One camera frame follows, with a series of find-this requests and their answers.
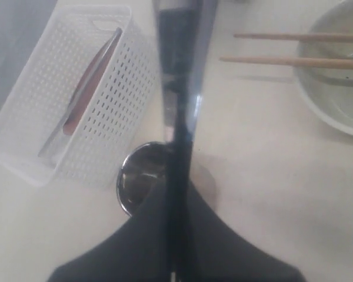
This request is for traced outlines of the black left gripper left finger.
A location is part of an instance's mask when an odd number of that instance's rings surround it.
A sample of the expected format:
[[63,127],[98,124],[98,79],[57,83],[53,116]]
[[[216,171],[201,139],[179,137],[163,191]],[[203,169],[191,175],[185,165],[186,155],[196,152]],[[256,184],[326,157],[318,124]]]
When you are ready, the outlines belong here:
[[169,281],[165,188],[153,188],[128,221],[83,255],[57,267],[49,281]]

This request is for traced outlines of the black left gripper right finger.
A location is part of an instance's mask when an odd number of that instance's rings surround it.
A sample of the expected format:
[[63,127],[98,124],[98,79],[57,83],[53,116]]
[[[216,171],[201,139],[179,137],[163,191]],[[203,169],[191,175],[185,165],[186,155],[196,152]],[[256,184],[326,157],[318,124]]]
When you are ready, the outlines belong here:
[[305,281],[294,266],[236,234],[209,207],[193,184],[187,193],[187,281]]

